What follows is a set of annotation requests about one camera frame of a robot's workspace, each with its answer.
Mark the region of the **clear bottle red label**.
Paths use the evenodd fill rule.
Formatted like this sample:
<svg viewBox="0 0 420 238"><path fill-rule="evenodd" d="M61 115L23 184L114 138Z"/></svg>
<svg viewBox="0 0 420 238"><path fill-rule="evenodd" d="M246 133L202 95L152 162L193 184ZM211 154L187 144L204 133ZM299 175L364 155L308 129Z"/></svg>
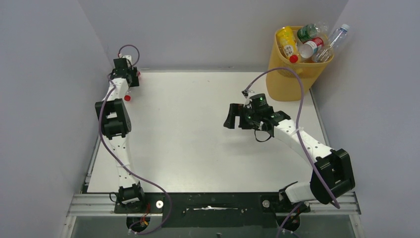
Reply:
<svg viewBox="0 0 420 238"><path fill-rule="evenodd" d="M141 72L140 71L137 72L137 78L138 78L138 80L140 80L140 78L141 78ZM126 101L126 102L130 102L131 101L130 92L131 92L130 90L128 90L126 92L126 95L124 96L124 101Z"/></svg>

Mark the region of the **yellow juice bottle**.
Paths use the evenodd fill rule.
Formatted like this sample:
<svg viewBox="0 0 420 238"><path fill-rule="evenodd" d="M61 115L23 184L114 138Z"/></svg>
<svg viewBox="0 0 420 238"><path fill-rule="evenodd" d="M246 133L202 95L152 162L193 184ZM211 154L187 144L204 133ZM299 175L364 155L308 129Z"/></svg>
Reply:
<svg viewBox="0 0 420 238"><path fill-rule="evenodd" d="M292 28L290 26L285 26L277 31L275 36L278 46L283 52L284 56L291 63L298 63L300 61L300 54Z"/></svg>

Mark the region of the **clear bottle blue purple label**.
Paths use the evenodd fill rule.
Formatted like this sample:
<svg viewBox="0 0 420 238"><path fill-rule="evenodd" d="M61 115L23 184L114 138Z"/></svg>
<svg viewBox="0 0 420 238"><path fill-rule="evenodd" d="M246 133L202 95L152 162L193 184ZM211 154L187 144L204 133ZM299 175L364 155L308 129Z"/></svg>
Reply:
<svg viewBox="0 0 420 238"><path fill-rule="evenodd" d="M327 44L318 50L313 56L312 61L316 63L327 62L332 58L336 51L344 46L350 26L342 24L328 37Z"/></svg>

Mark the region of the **clear bottle dark green label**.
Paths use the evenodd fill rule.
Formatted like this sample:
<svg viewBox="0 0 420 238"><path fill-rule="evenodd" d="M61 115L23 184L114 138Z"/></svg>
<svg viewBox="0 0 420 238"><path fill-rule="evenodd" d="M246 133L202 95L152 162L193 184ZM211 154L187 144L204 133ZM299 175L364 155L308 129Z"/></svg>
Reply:
<svg viewBox="0 0 420 238"><path fill-rule="evenodd" d="M326 34L329 30L329 25L326 22L320 21L303 26L297 31L297 37L300 42L304 43L322 34Z"/></svg>

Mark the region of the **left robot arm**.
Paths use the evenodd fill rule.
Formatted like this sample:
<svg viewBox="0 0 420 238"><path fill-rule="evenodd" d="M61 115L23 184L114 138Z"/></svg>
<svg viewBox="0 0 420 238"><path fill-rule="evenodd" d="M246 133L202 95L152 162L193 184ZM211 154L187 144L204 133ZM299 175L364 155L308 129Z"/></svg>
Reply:
<svg viewBox="0 0 420 238"><path fill-rule="evenodd" d="M99 121L100 135L106 150L115 159L118 174L118 191L116 203L121 206L129 204L142 205L145 201L140 180L132 175L131 154L129 151L128 133L132 130L131 120L124 104L129 99L129 89L139 86L139 71L132 64L129 55L119 56L113 60L114 69L109 74L109 88L105 97L95 103Z"/></svg>

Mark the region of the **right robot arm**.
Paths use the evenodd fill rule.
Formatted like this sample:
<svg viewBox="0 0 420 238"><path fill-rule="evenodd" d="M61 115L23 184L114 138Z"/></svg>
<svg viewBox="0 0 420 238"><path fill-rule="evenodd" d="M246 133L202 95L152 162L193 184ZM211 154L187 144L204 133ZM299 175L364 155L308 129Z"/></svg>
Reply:
<svg viewBox="0 0 420 238"><path fill-rule="evenodd" d="M264 131L270 138L285 143L312 167L310 181L295 182L279 191L279 207L286 212L298 202L333 202L355 187L350 155L344 149L334 150L307 134L283 111L275 111L267 103L264 93L250 94L244 104L229 106L225 128L234 129L239 118L239 128Z"/></svg>

